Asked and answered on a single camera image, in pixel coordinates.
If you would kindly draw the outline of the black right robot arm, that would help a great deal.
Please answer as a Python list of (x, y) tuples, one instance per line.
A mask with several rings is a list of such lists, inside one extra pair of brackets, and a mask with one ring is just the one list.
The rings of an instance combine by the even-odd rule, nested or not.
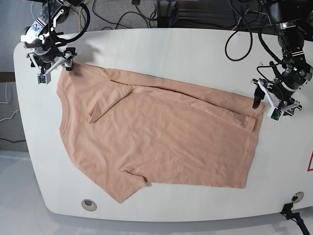
[[(84, 35), (90, 24), (90, 12), (82, 0), (44, 0), (42, 3), (40, 15), (25, 29), (21, 42), (25, 48), (31, 50), (27, 58), (31, 61), (31, 67), (37, 69), (38, 83), (47, 84), (51, 81), (50, 73), (58, 66), (67, 71), (72, 70), (74, 58), (77, 56), (76, 48), (67, 47), (64, 51), (59, 48)], [(63, 32), (56, 32), (56, 27), (67, 19), (73, 6), (80, 7), (85, 12), (87, 19), (84, 27), (73, 38), (60, 38)]]

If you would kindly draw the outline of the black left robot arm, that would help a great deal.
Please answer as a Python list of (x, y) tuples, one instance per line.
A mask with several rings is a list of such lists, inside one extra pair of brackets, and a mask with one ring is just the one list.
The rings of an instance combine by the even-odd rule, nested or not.
[(265, 51), (273, 58), (267, 65), (274, 73), (274, 79), (265, 75), (253, 79), (256, 85), (252, 108), (257, 109), (264, 98), (270, 103), (268, 116), (280, 121), (283, 116), (293, 116), (302, 105), (293, 94), (307, 85), (313, 78), (313, 68), (306, 62), (303, 51), (304, 37), (298, 29), (301, 14), (298, 4), (293, 0), (263, 0), (271, 25), (279, 26), (278, 43), (282, 49), (282, 58), (278, 58), (262, 38), (264, 24), (258, 25), (258, 38)]

